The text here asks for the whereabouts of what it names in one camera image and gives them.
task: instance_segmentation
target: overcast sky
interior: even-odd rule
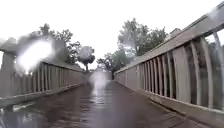
[[[223,0],[0,0],[0,38],[19,38],[44,23],[70,29],[72,41],[92,46],[96,58],[117,49],[119,30],[133,17],[150,29],[184,28]],[[90,65],[95,68],[96,62]]]

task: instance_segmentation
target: wooden bridge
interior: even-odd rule
[[[87,75],[45,61],[19,76],[15,53],[2,48],[0,126],[223,128],[224,3],[115,73]]]

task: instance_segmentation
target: wet walkway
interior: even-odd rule
[[[116,83],[80,86],[1,110],[2,128],[199,128]]]

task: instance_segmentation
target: wooden railing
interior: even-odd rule
[[[64,91],[85,82],[83,70],[62,62],[42,62],[32,74],[19,75],[15,70],[15,55],[2,52],[0,107]]]
[[[151,100],[224,126],[224,3],[115,73]]]

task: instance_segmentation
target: tree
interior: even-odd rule
[[[124,23],[123,29],[118,36],[118,45],[128,47],[128,52],[141,56],[162,43],[166,35],[165,28],[149,31],[147,25],[139,24],[133,18],[132,21],[128,20]]]
[[[98,67],[109,70],[114,74],[115,71],[130,63],[131,58],[127,57],[123,47],[120,47],[113,54],[107,53],[104,58],[97,60]]]
[[[86,72],[89,72],[88,64],[93,63],[95,56],[93,55],[94,49],[90,46],[81,47],[78,52],[78,61],[86,67]]]

